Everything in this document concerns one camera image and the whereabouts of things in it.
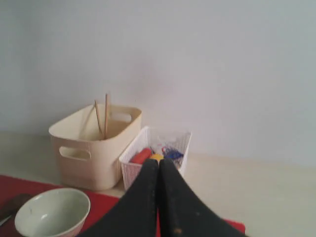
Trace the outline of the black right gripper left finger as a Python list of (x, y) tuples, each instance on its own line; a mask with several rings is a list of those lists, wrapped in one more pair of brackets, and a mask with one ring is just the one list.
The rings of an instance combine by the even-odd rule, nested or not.
[(145, 161), (115, 206), (80, 237), (154, 237), (157, 229), (158, 162)]

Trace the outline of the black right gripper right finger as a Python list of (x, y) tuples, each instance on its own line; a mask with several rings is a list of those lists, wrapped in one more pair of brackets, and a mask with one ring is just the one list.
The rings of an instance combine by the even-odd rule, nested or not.
[(209, 209), (167, 159), (159, 163), (158, 212), (162, 237), (245, 236)]

